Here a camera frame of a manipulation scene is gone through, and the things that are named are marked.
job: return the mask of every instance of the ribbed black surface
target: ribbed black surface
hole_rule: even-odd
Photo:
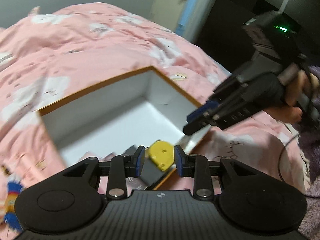
[[[228,224],[209,202],[193,199],[188,191],[134,191],[110,202],[91,225],[59,236],[26,231],[19,240],[302,240],[294,231],[281,236],[257,236]]]

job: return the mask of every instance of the door frame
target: door frame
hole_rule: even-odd
[[[175,33],[191,43],[198,37],[216,0],[187,0]]]

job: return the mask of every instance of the finger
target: finger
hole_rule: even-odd
[[[302,117],[302,110],[293,106],[270,107],[265,109],[265,112],[272,118],[285,123],[300,122]]]
[[[311,82],[312,82],[312,85],[310,84],[310,81],[307,77],[307,80],[305,81],[305,84],[303,86],[303,91],[305,92],[305,94],[307,96],[311,96],[311,92],[314,91],[316,93],[316,95],[318,94],[319,92],[319,80],[318,78],[313,75],[313,74],[310,74],[310,77],[311,77]]]
[[[296,104],[307,80],[308,78],[306,73],[303,70],[300,70],[297,77],[287,85],[285,90],[285,101],[289,106],[294,106]]]

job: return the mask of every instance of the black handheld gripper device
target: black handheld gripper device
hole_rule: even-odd
[[[174,148],[181,177],[194,178],[189,190],[134,190],[145,148],[110,162],[89,157],[38,184],[17,198],[15,212],[24,231],[17,240],[298,240],[305,197],[297,189],[237,160],[208,161]],[[106,193],[97,192],[108,176]],[[212,176],[222,193],[214,194]]]

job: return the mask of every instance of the pink bedsheet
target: pink bedsheet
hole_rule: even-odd
[[[200,48],[113,5],[74,5],[52,15],[32,14],[0,30],[0,163],[23,177],[26,187],[61,171],[63,161],[36,110],[149,65],[202,103],[225,78]],[[232,156],[278,178],[278,156],[290,137],[284,125],[262,112],[224,132],[212,129],[198,153],[210,159]],[[288,183],[304,190],[295,142],[283,158],[282,171]],[[172,188],[190,185],[190,179],[181,179]],[[6,177],[0,173],[0,201],[5,198]],[[2,227],[0,239],[14,236]]]

